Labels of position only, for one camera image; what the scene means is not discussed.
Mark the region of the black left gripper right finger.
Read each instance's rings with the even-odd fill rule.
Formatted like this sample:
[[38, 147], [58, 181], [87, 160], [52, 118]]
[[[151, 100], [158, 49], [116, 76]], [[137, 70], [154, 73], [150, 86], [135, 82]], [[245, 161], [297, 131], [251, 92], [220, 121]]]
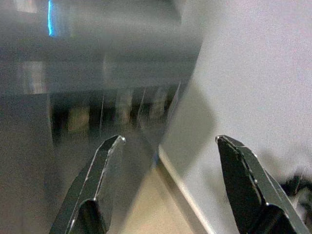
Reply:
[[260, 164], [256, 154], [227, 135], [215, 138], [220, 154], [227, 197], [241, 234], [310, 234], [312, 194], [299, 198], [306, 209], [301, 218], [290, 196], [312, 190], [312, 182], [294, 175], [278, 183]]

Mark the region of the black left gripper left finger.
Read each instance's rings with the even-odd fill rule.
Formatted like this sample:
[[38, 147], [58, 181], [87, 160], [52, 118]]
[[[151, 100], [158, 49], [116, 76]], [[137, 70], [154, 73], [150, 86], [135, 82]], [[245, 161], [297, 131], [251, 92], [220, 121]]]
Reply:
[[105, 234], [109, 231], [124, 137], [115, 135], [96, 149], [71, 184], [50, 229], [52, 234]]

